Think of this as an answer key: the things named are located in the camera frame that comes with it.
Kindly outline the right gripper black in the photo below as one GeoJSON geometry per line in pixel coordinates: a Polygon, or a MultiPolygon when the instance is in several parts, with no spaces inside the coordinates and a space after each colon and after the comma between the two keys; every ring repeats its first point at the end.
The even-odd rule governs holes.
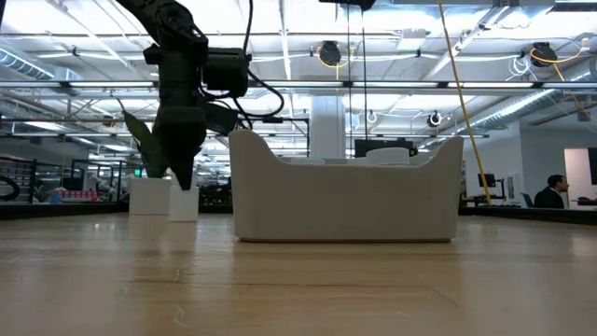
{"type": "Polygon", "coordinates": [[[371,9],[376,0],[318,0],[320,3],[342,5],[346,7],[358,7],[362,11],[371,9]]]}

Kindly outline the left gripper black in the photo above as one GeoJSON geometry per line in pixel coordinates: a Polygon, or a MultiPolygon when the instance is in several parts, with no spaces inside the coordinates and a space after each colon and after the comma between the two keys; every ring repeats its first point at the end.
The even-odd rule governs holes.
{"type": "Polygon", "coordinates": [[[210,103],[199,90],[197,66],[189,60],[162,60],[159,64],[160,108],[155,134],[181,189],[190,189],[194,158],[206,132],[228,135],[238,124],[235,110],[210,103]],[[182,135],[186,136],[183,157],[182,135]]]}

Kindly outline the pale grey plastic basket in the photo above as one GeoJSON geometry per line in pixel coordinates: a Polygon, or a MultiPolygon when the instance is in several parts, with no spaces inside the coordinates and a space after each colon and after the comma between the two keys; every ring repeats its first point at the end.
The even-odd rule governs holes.
{"type": "Polygon", "coordinates": [[[252,131],[229,136],[233,224],[244,242],[449,242],[464,140],[419,165],[294,164],[252,131]]]}

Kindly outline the green artificial plant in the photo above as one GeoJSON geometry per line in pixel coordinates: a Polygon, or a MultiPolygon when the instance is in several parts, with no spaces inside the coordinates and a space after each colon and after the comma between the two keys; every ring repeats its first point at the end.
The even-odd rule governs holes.
{"type": "Polygon", "coordinates": [[[149,130],[147,125],[129,113],[124,104],[117,99],[124,123],[141,155],[143,166],[148,178],[163,178],[168,169],[168,162],[163,153],[159,139],[149,130]]]}

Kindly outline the white plant pot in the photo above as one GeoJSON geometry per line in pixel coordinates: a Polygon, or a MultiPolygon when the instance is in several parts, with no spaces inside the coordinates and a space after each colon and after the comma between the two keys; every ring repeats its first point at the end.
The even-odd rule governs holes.
{"type": "Polygon", "coordinates": [[[133,178],[129,183],[129,213],[133,216],[166,216],[170,211],[171,182],[162,178],[133,178]]]}

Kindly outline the red boxes on shelf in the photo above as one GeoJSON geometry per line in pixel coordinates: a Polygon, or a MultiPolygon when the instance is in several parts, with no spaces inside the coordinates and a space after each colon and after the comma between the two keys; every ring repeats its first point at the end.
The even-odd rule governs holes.
{"type": "Polygon", "coordinates": [[[57,203],[88,203],[97,202],[98,192],[95,190],[54,190],[52,200],[57,203]]]}

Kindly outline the black background screen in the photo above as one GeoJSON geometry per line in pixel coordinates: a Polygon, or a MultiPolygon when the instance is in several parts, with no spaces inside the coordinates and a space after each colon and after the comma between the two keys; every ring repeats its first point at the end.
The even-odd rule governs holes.
{"type": "Polygon", "coordinates": [[[414,143],[412,141],[407,141],[404,138],[398,138],[396,140],[356,139],[354,141],[354,156],[356,158],[361,158],[365,157],[371,150],[393,147],[407,149],[411,157],[418,154],[418,148],[414,143]]]}

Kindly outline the person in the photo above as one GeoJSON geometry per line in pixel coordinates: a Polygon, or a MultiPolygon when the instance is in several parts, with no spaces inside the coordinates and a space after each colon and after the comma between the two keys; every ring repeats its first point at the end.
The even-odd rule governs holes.
{"type": "Polygon", "coordinates": [[[536,193],[535,208],[564,209],[562,194],[568,191],[569,184],[564,175],[551,175],[548,185],[536,193]]]}

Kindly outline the black background rig frame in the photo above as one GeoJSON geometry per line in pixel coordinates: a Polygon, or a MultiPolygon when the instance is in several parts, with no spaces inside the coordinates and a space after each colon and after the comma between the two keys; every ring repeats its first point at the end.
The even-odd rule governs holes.
{"type": "Polygon", "coordinates": [[[261,136],[280,157],[309,157],[311,154],[311,124],[307,118],[252,118],[253,131],[261,136]]]}

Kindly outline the black aluminium table frame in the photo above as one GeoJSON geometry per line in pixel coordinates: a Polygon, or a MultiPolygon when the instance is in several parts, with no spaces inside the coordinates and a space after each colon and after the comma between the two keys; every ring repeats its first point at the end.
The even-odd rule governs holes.
{"type": "MultiPolygon", "coordinates": [[[[0,220],[128,213],[126,203],[14,204],[0,203],[0,220]]],[[[461,207],[460,216],[503,217],[597,227],[597,211],[515,207],[461,207]]]]}

